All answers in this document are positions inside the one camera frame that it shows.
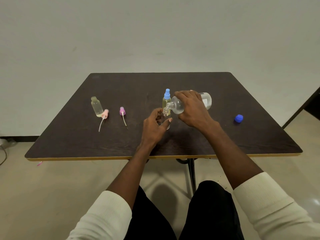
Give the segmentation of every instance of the pink spray pump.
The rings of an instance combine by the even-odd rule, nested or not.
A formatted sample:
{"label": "pink spray pump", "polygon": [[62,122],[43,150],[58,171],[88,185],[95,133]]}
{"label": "pink spray pump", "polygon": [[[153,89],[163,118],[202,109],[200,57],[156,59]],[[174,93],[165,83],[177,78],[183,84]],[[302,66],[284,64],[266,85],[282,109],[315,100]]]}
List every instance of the pink spray pump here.
{"label": "pink spray pump", "polygon": [[120,115],[122,115],[123,122],[124,122],[125,126],[127,127],[127,124],[125,122],[125,117],[124,117],[124,115],[126,115],[126,111],[123,107],[120,107]]}
{"label": "pink spray pump", "polygon": [[105,109],[104,112],[101,114],[102,121],[104,119],[108,118],[108,113],[109,113],[109,110]]}

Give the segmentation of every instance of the hand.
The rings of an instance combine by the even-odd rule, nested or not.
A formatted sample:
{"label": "hand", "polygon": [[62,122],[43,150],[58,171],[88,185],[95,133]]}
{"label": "hand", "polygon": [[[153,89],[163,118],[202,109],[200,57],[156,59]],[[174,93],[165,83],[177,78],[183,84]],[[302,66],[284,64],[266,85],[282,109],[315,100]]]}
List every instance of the hand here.
{"label": "hand", "polygon": [[178,118],[188,126],[194,127],[202,132],[214,122],[202,101],[201,95],[196,91],[175,92],[174,96],[184,104],[184,111],[178,115]]}
{"label": "hand", "polygon": [[162,125],[158,125],[158,122],[161,120],[162,110],[162,108],[154,109],[150,116],[143,121],[140,146],[145,145],[153,149],[165,134],[172,118],[165,120]]}

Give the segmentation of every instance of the bottle label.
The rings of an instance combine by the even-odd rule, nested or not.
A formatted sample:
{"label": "bottle label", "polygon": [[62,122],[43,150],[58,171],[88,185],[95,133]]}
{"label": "bottle label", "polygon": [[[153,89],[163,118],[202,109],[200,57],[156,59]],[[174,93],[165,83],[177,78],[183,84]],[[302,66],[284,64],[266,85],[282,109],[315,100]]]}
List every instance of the bottle label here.
{"label": "bottle label", "polygon": [[207,99],[203,99],[202,102],[204,103],[205,107],[207,107],[207,105],[208,105]]}

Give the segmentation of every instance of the table edge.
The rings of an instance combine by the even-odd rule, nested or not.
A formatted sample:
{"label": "table edge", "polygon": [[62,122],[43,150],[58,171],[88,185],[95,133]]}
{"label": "table edge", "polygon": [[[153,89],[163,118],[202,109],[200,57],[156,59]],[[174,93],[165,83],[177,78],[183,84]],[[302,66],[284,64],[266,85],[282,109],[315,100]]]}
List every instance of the table edge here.
{"label": "table edge", "polygon": [[[271,154],[247,154],[248,157],[295,157],[301,153],[271,153]],[[47,157],[47,158],[26,158],[31,162],[39,161],[90,161],[90,160],[128,160],[131,156],[111,157]],[[180,156],[149,156],[149,159],[187,159],[187,158],[217,158],[217,155],[180,155]]]}

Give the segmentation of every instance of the white wall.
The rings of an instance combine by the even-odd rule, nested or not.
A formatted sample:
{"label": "white wall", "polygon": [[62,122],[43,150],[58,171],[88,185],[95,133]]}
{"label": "white wall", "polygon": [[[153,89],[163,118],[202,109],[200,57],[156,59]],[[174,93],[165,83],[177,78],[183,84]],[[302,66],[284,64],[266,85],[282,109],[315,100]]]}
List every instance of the white wall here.
{"label": "white wall", "polygon": [[1,0],[0,135],[93,72],[229,71],[283,125],[320,86],[320,0]]}

